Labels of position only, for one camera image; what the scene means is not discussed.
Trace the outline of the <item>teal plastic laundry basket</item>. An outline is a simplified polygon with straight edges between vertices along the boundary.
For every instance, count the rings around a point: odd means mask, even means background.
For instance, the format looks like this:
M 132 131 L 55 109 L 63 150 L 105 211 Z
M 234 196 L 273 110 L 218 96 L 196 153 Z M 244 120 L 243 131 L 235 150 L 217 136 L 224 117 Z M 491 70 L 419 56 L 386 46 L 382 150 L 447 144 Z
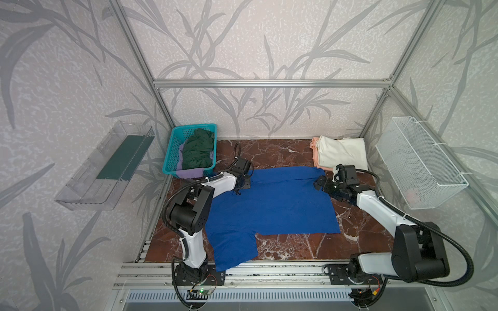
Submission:
M 211 153 L 213 163 L 211 167 L 204 168 L 204 175 L 209 175 L 213 172 L 216 163 L 218 126 L 216 124 L 194 124 L 178 126 L 172 129 L 162 168 L 164 174 L 178 178 L 176 175 L 176 166 L 179 161 L 179 147 L 193 135 L 194 130 L 197 128 L 209 130 L 215 134 L 214 151 Z

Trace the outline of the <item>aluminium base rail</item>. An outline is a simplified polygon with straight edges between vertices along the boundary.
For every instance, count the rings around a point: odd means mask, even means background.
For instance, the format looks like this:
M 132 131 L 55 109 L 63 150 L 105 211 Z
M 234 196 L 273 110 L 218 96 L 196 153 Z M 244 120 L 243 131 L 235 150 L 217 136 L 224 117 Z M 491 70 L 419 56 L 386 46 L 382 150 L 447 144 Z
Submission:
M 216 276 L 209 285 L 215 290 L 225 289 L 287 289 L 287 288 L 376 288 L 371 278 L 361 285 L 347 277 L 328 274 L 326 265 L 343 265 L 340 260 L 249 261 Z M 115 290 L 172 289 L 170 263 L 123 264 L 112 286 Z

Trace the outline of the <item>pink folded t shirt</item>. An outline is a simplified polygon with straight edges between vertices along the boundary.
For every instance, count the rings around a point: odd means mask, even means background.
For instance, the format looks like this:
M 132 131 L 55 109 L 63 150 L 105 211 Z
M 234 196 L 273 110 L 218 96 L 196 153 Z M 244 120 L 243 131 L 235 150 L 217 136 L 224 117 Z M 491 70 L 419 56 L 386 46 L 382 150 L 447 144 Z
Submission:
M 317 142 L 318 142 L 319 138 L 318 137 L 314 137 L 312 138 L 310 144 L 309 144 L 309 147 L 310 149 L 312 150 L 313 152 L 313 164 L 316 168 L 320 168 L 324 171 L 329 171 L 329 172 L 333 172 L 334 169 L 333 168 L 329 168 L 329 167 L 322 167 L 319 165 L 319 151 L 318 151 L 318 148 L 316 146 Z

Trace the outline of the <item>clear plastic wall tray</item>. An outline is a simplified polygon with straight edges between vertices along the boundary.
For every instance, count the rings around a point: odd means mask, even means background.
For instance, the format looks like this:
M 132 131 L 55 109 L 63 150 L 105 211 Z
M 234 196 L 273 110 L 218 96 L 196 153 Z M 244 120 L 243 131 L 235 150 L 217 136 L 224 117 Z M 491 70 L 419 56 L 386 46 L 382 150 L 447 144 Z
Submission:
M 153 127 L 118 121 L 85 160 L 55 202 L 70 211 L 111 211 L 155 138 Z

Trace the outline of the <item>purple t shirt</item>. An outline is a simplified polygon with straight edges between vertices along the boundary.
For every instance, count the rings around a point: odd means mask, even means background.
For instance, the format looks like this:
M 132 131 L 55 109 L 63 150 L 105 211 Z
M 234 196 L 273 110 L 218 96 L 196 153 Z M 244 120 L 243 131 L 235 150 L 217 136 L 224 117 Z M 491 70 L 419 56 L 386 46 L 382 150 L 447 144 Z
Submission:
M 204 168 L 191 168 L 191 169 L 183 169 L 183 151 L 184 151 L 185 143 L 182 143 L 179 147 L 179 161 L 176 166 L 176 175 L 180 179 L 193 179 L 193 178 L 202 178 L 204 176 Z

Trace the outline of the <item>cream folded t shirt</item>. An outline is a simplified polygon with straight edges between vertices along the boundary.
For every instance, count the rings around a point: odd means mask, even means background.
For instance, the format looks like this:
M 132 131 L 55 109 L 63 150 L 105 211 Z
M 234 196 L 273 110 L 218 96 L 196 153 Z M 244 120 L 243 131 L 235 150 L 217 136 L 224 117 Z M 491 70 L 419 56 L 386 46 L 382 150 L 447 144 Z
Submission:
M 363 138 L 332 139 L 320 136 L 316 146 L 319 151 L 319 165 L 333 168 L 333 172 L 337 172 L 336 166 L 339 164 L 368 169 Z

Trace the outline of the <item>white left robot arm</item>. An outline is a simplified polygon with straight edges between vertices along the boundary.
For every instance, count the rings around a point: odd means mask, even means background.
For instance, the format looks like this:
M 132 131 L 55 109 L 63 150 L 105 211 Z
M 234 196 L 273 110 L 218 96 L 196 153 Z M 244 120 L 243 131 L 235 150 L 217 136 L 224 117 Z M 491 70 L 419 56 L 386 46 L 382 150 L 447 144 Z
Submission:
M 180 239 L 182 258 L 172 259 L 174 285 L 197 285 L 210 277 L 203 230 L 213 199 L 227 192 L 240 194 L 250 188 L 251 161 L 236 157 L 215 176 L 188 181 L 168 199 L 162 209 L 163 224 Z

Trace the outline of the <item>horizontal aluminium frame bar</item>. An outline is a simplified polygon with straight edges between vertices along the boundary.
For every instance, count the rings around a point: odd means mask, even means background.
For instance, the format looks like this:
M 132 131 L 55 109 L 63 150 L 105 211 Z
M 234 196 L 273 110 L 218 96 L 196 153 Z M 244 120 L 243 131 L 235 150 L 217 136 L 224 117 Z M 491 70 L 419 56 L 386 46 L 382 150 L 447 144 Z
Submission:
M 167 88 L 387 88 L 383 79 L 278 80 L 278 79 L 158 79 L 157 89 Z

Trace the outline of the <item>blue t shirt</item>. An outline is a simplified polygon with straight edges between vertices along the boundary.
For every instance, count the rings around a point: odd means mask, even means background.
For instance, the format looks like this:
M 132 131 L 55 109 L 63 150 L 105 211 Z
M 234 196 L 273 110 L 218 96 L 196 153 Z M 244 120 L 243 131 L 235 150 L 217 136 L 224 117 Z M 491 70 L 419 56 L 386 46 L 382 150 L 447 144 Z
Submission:
M 257 257 L 256 234 L 339 234 L 330 196 L 314 186 L 324 175 L 312 167 L 261 169 L 250 189 L 214 198 L 205 230 L 217 271 Z

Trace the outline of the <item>dark green t shirt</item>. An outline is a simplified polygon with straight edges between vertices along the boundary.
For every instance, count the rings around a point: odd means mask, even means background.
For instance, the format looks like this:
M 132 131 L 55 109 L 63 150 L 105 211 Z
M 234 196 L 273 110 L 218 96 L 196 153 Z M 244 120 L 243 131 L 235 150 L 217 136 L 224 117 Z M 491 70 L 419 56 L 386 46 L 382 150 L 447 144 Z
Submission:
M 208 168 L 213 163 L 211 153 L 214 151 L 215 134 L 212 131 L 197 128 L 185 142 L 182 151 L 182 168 Z

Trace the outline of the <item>green circuit board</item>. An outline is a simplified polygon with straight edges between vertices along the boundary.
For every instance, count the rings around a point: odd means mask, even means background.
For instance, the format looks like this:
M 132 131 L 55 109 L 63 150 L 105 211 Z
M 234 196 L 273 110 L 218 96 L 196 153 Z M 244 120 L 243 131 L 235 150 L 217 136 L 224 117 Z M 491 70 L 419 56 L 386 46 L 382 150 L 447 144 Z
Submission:
M 190 300 L 207 300 L 213 295 L 215 290 L 215 287 L 191 288 L 187 291 L 187 298 Z

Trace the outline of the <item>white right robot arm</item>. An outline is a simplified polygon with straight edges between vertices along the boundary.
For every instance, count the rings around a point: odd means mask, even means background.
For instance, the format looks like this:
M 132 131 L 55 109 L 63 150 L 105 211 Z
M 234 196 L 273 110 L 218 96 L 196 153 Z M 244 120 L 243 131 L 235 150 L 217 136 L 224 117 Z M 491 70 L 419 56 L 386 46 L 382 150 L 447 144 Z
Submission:
M 320 176 L 314 183 L 316 190 L 336 201 L 347 202 L 368 213 L 394 238 L 388 253 L 360 253 L 352 255 L 346 271 L 357 284 L 370 275 L 394 277 L 407 283 L 447 277 L 450 273 L 443 238 L 434 233 L 433 223 L 416 224 L 407 216 L 387 206 L 379 197 L 377 186 L 361 184 L 357 174 L 374 173 L 339 165 L 333 178 Z

